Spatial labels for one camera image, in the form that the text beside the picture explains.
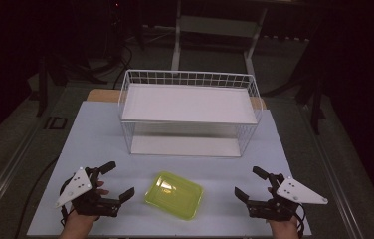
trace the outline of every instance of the white wire rack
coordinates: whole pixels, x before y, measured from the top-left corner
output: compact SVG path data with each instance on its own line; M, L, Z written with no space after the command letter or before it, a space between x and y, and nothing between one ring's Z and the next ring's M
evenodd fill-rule
M167 85L167 86L188 86L213 89L244 89L250 99L252 111L256 123L198 123L181 121L140 121L127 120L123 118L126 111L126 101L129 96L130 86L139 85ZM149 128L150 131L157 132L161 128L166 128L166 135L179 135L183 132L192 137L221 137L227 131L232 131L235 135L239 156L243 154L254 134L259 121L262 117L263 102L260 98L256 80L252 75L231 74L231 73L213 73L213 72L188 72L188 71L149 71L149 70L128 70L125 72L124 81L119 96L119 117L124 131L125 140L130 153L136 153L132 150L133 140L140 128Z

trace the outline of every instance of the bottom shelf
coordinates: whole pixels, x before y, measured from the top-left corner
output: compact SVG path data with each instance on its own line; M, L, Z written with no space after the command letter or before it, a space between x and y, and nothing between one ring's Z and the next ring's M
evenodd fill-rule
M235 125L211 123L140 123L134 128L131 153L239 157Z

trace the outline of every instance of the gray floor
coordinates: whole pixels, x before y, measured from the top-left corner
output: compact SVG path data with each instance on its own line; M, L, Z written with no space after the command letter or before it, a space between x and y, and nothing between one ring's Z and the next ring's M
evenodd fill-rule
M155 36L146 37L153 40ZM169 35L152 41L145 51L141 51L135 42L129 42L127 46L133 52L131 67L169 70L173 49L168 43L171 40ZM265 92L286 82L305 46L305 42L260 40L253 56L259 90ZM129 58L128 51L124 55L125 59ZM227 51L189 43L182 50L180 70L246 71L242 53L235 47ZM119 71L116 69L101 76L109 81L106 86L73 79L65 88L50 87L51 102L45 116L67 118L69 123L64 130L43 129L45 118L35 117L37 103L31 101L24 101L0 125L0 173L12 158L21 158L16 173L9 176L12 180L5 184L8 189L0 200L0 238L11 238L16 232L30 188L44 168L60 154L81 102L91 89L111 88ZM313 233L311 238L374 238L374 189L329 98L323 98L326 119L320 121L320 136L316 136L309 128L308 106L295 103L295 92L296 89L291 89L274 98L265 98L265 101L274 115L294 177L330 200L326 206L305 206ZM31 195L19 238L26 238L51 172L52 168Z

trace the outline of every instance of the wire basket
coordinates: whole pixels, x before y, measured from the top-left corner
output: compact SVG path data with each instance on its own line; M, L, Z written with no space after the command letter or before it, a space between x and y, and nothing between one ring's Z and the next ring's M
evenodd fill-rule
M212 91L220 91L223 89L239 89L245 92L248 99L250 99L251 114L255 123L231 123L218 121L193 121L193 120L139 120L126 119L124 112L127 112L127 100L129 99L130 87L134 86L171 86L172 88L189 88L189 90L211 89ZM263 102L260 98L256 80L252 75L244 74L230 74L230 73L212 73L212 72L188 72L188 71L149 71L149 70L127 70L125 72L124 82L122 84L121 93L118 101L119 117L124 132L125 141L130 153L140 153L133 151L133 142L136 134L143 131L145 128L149 130L148 133L158 133L165 129L166 136L174 136L184 134L183 136L192 137L194 141L198 141L204 137L224 137L226 135L233 135L238 148L238 152L234 154L207 154L203 152L189 153L188 149L183 150L182 155L202 155L202 156L241 156L246 150L246 147L254 134L263 113ZM179 154L175 153L159 153L152 150L152 152L144 152L144 154Z

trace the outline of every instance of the white plastic bracket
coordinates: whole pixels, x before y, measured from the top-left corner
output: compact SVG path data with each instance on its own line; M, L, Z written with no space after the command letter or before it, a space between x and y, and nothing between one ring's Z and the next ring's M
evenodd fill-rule
M296 203L327 204L328 202L326 198L291 177L283 181L277 195Z
M58 198L55 204L56 208L63 206L91 189L91 181L85 170L81 167Z

